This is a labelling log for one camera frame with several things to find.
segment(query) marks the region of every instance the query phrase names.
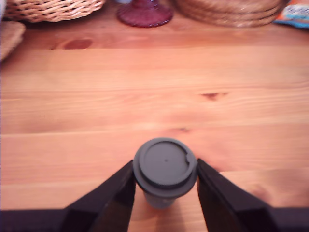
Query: cup lid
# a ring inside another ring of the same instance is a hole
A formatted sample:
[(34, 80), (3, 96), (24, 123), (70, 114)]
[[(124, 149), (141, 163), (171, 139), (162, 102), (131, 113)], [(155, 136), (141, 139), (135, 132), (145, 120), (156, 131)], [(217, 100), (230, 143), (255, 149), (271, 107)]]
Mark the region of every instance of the cup lid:
[(135, 178), (146, 192), (165, 198), (186, 194), (197, 179), (197, 160), (183, 143), (171, 138), (146, 142), (133, 160)]

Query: wooden table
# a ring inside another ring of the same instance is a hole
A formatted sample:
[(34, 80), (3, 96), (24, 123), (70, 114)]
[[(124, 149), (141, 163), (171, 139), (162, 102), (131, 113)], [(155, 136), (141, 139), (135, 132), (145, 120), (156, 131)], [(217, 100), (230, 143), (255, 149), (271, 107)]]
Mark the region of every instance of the wooden table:
[[(272, 205), (309, 206), (308, 31), (177, 11), (139, 29), (116, 7), (27, 24), (1, 64), (2, 208), (64, 207), (162, 136)], [(129, 231), (206, 231), (196, 188), (165, 211), (137, 189)]]

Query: woven basket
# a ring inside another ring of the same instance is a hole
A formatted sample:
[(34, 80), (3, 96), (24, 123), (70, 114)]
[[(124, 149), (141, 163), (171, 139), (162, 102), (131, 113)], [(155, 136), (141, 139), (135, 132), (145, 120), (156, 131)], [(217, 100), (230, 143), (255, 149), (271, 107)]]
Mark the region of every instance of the woven basket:
[(8, 0), (5, 17), (31, 23), (58, 22), (91, 14), (105, 0)]

